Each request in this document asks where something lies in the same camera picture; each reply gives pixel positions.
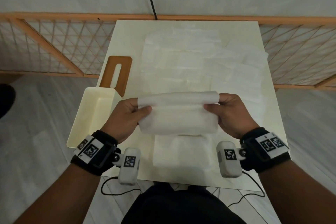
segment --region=white tile floor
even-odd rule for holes
[[[65,142],[84,89],[95,86],[96,82],[89,78],[29,75],[12,84],[17,99],[0,120],[1,223],[12,223],[68,166],[72,150]],[[333,166],[336,92],[279,90],[276,94],[293,160],[336,193]],[[143,191],[152,184],[138,181]],[[183,189],[183,185],[173,185],[173,188]],[[111,181],[104,190],[116,193],[125,188]],[[120,223],[138,193],[112,197],[97,191],[85,223]],[[221,189],[215,195],[219,194],[228,205],[238,201],[244,193],[247,192]],[[248,224],[280,223],[267,198],[247,196],[231,210]]]

